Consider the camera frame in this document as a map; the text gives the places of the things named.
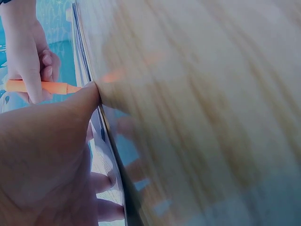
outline fingernail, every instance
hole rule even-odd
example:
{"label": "fingernail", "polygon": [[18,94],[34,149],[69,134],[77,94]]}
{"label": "fingernail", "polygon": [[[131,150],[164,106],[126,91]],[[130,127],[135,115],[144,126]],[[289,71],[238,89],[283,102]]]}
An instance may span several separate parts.
{"label": "fingernail", "polygon": [[44,58],[43,58],[43,63],[44,64],[47,64],[47,65],[50,65],[52,64],[52,59],[49,55],[45,55]]}

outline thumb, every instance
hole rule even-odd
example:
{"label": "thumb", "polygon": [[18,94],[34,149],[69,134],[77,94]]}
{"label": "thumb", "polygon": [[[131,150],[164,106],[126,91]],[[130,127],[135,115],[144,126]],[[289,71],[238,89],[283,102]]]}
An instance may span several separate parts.
{"label": "thumb", "polygon": [[80,91],[73,94],[66,100],[77,113],[87,120],[90,120],[92,113],[100,104],[98,88],[94,82],[88,83]]}
{"label": "thumb", "polygon": [[38,70],[25,70],[22,74],[28,96],[33,104],[43,101],[42,84]]}

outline skin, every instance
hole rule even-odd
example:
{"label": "skin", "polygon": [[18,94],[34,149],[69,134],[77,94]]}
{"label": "skin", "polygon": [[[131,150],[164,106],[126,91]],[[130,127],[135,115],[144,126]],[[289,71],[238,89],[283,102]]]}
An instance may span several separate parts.
{"label": "skin", "polygon": [[37,104],[52,99],[42,90],[41,81],[57,81],[61,61],[46,41],[36,18],[36,0],[13,0],[0,6],[5,31],[10,79],[23,79],[28,93],[19,93],[24,101]]}
{"label": "skin", "polygon": [[0,225],[96,226],[124,218],[122,206],[96,198],[110,180],[90,173],[87,129],[99,101],[91,83],[67,101],[0,115]]}

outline wood grain surface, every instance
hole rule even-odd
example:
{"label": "wood grain surface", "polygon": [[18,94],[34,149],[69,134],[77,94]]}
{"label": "wood grain surface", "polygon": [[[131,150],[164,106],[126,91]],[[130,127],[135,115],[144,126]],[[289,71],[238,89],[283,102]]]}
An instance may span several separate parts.
{"label": "wood grain surface", "polygon": [[77,2],[145,225],[301,224],[300,0]]}

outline orange pry tool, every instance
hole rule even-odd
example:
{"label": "orange pry tool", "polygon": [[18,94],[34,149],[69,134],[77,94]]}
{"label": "orange pry tool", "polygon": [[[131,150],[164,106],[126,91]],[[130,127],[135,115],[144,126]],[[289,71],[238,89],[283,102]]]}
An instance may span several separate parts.
{"label": "orange pry tool", "polygon": [[[41,83],[42,89],[45,89],[52,94],[66,95],[69,93],[75,93],[81,89],[81,87],[75,87],[64,82],[42,81]],[[23,80],[8,80],[5,84],[4,89],[7,92],[27,93],[26,86]]]}

